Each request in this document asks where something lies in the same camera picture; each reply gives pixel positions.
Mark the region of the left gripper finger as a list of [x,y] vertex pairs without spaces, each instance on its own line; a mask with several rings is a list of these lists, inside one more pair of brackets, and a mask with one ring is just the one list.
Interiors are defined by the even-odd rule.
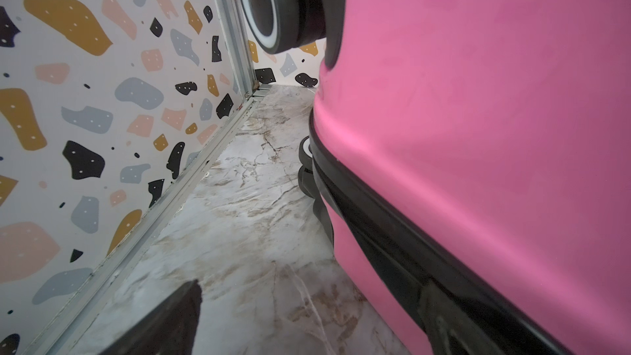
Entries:
[[198,281],[185,282],[101,354],[191,354],[201,303]]

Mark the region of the pink hard-shell suitcase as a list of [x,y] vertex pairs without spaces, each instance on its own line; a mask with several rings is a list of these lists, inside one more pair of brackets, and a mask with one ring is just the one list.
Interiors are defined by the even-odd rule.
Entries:
[[630,351],[630,0],[241,0],[325,38],[299,184],[413,354]]

